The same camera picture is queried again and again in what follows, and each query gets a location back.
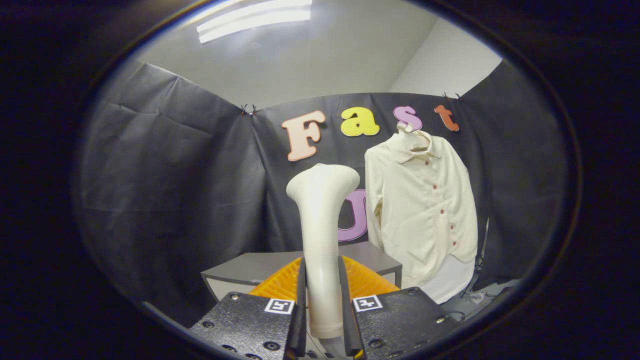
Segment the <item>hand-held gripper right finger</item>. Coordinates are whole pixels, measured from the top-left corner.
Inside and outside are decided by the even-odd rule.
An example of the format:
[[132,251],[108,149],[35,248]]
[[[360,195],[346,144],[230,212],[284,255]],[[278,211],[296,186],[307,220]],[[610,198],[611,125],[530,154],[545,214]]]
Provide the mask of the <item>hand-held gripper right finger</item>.
[[422,289],[400,289],[372,269],[338,257],[345,353],[355,360],[425,360],[461,321]]

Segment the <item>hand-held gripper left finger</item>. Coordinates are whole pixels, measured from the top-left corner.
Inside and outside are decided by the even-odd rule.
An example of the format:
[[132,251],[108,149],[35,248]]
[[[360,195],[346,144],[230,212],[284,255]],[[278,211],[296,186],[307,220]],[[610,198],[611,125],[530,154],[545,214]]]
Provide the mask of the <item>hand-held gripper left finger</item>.
[[298,257],[256,289],[229,292],[189,333],[237,360],[297,360],[306,353],[306,285],[306,260]]

